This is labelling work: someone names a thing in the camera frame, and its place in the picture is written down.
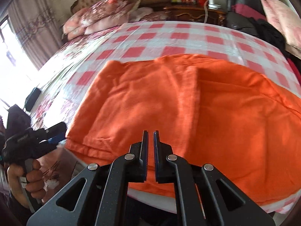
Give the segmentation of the left hand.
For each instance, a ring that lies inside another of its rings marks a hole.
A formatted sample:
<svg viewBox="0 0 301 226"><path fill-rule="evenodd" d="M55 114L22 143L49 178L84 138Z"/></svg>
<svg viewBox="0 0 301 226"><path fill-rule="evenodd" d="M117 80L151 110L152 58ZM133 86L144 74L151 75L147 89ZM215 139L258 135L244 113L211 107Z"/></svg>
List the left hand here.
<svg viewBox="0 0 301 226"><path fill-rule="evenodd" d="M23 190L30 193L34 199L43 199L45 197L43 172L40 170L39 161L33 160L32 171L25 175L24 169L17 164L10 164L7 175L10 190L15 199L25 208L29 209L29 201L27 200Z"/></svg>

